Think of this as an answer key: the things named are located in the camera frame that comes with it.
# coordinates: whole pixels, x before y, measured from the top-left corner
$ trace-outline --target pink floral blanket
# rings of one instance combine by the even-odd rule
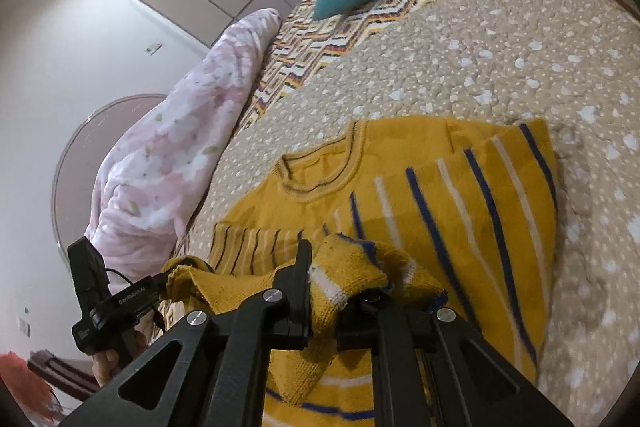
[[[131,280],[157,273],[202,199],[280,28],[264,9],[229,26],[164,102],[118,140],[100,169],[85,236]],[[111,291],[124,288],[111,279]]]

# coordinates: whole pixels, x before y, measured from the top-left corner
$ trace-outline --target bed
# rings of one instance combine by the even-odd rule
[[[283,24],[175,254],[207,259],[213,224],[277,156],[348,120],[544,117],[561,190],[538,387],[576,426],[598,425],[640,358],[638,22],[613,0],[376,0],[320,22],[313,6]],[[181,316],[162,311],[169,324]]]

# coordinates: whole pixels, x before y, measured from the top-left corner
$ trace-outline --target metal screw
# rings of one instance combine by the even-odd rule
[[[262,298],[267,302],[278,302],[284,297],[280,290],[276,290],[276,288],[269,288],[266,292],[262,294]]]
[[[451,308],[440,308],[436,312],[436,317],[440,322],[453,322],[456,320],[456,312]]]
[[[199,326],[207,320],[207,314],[203,311],[194,311],[187,315],[187,322],[191,326]]]
[[[364,299],[367,302],[378,302],[380,300],[380,292],[378,290],[366,291]]]

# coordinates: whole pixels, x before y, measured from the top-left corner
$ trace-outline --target red object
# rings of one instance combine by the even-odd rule
[[[27,415],[50,423],[60,419],[62,407],[51,386],[32,373],[26,361],[13,351],[0,355],[0,378]]]

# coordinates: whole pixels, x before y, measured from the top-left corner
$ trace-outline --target white stripe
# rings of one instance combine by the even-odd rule
[[[380,206],[382,207],[382,214],[385,216],[386,230],[389,233],[391,242],[394,244],[394,247],[398,248],[398,250],[404,250],[402,239],[400,238],[400,233],[396,226],[396,220],[394,219],[394,211],[386,197],[385,184],[382,181],[382,177],[376,176],[374,183],[376,184],[378,199],[380,200]]]
[[[529,200],[527,200],[527,195],[524,192],[522,183],[520,183],[520,178],[518,178],[516,169],[513,168],[511,159],[509,158],[507,151],[504,149],[502,142],[500,141],[500,139],[498,139],[497,136],[492,137],[491,141],[494,143],[495,148],[498,150],[498,154],[500,155],[500,158],[502,158],[504,166],[507,167],[507,172],[509,173],[511,182],[513,182],[513,186],[516,189],[518,199],[520,200],[520,205],[522,206],[522,211],[524,212],[524,216],[527,219],[527,227],[529,228],[529,235],[531,236],[531,242],[533,243],[533,250],[536,252],[536,258],[538,260],[538,272],[540,273],[540,284],[542,286],[542,299],[545,303],[545,312],[548,312],[549,285],[546,279],[545,254],[542,250],[542,241],[540,240],[540,234],[538,233],[536,220],[533,217],[533,212],[531,212]]]
[[[342,291],[342,288],[329,279],[326,273],[322,271],[322,268],[315,263],[311,263],[309,267],[309,279],[312,283],[318,285],[331,304],[338,306],[340,309],[346,306],[348,297]]]
[[[356,387],[358,385],[364,385],[373,381],[372,375],[365,375],[364,377],[355,378],[332,378],[322,377],[320,385],[336,385],[344,389],[345,387]]]
[[[223,248],[225,248],[225,247],[233,248],[234,247],[234,244],[236,243],[236,238],[238,237],[238,232],[240,232],[240,229],[238,229],[238,228],[235,228],[235,229],[232,230],[234,238],[231,240],[231,243],[227,243],[226,245],[223,244],[222,245]],[[225,267],[221,270],[222,273],[226,274],[226,269],[229,268],[230,260],[231,260],[231,256],[229,255],[227,260],[226,260]]]
[[[402,285],[407,286],[411,284],[414,280],[415,269],[417,268],[417,264],[411,257],[404,263],[402,266]]]
[[[253,241],[251,241],[252,233],[256,234],[256,233],[258,233],[258,231],[254,229],[251,232],[249,232],[249,241],[247,241],[247,245],[252,245],[253,244]],[[240,277],[242,277],[244,275],[244,265],[246,264],[246,258],[247,258],[247,255],[249,255],[249,250],[251,250],[252,253],[254,251],[253,248],[251,248],[251,247],[247,248],[246,255],[244,256],[244,261],[242,261],[242,263],[240,265]]]
[[[289,259],[291,259],[291,256],[289,254],[289,234],[291,233],[290,230],[287,230],[287,235],[284,236],[284,245],[283,245],[283,249],[284,249],[284,263],[286,263]]]
[[[337,233],[342,233],[342,226],[340,224],[340,214],[338,214],[338,209],[335,209],[334,212],[334,218],[335,218],[335,232]]]
[[[273,426],[273,427],[293,427],[288,423],[284,423],[281,420],[276,420],[273,416],[269,416],[267,413],[262,413],[262,421]]]
[[[265,234],[265,238],[269,238],[269,230],[265,230],[264,231]],[[264,251],[262,252],[262,273],[260,275],[264,275],[265,273],[267,273],[267,256],[269,255],[269,251],[265,248]]]
[[[487,279],[489,279],[489,282],[494,287],[494,291],[498,296],[498,300],[500,301],[500,304],[502,304],[502,307],[504,308],[504,312],[507,315],[509,324],[511,325],[511,334],[513,335],[513,358],[515,362],[515,367],[517,370],[521,371],[522,370],[522,343],[520,342],[520,337],[518,336],[518,328],[516,327],[516,322],[515,322],[515,319],[513,318],[513,314],[511,313],[511,309],[509,308],[509,305],[507,304],[507,302],[504,300],[504,295],[502,295],[502,290],[500,288],[500,285],[498,284],[498,281],[494,277],[493,272],[491,271],[491,267],[487,264],[484,257],[480,253],[480,248],[478,247],[478,242],[476,241],[476,235],[474,234],[474,226],[471,223],[471,217],[469,216],[469,213],[466,211],[465,202],[462,200],[462,197],[460,197],[460,193],[453,186],[453,183],[451,183],[451,178],[449,177],[449,171],[447,171],[447,166],[445,165],[442,159],[439,159],[437,161],[437,164],[438,164],[438,169],[440,169],[440,175],[442,176],[442,180],[444,181],[444,184],[447,186],[447,190],[449,191],[449,194],[451,194],[451,197],[453,198],[453,201],[456,204],[456,208],[458,209],[458,213],[462,218],[462,222],[465,225],[466,239],[468,240],[469,245],[471,246],[471,252],[473,253],[474,257],[478,260],[480,265],[482,266],[482,270],[484,270],[484,273],[487,276]]]

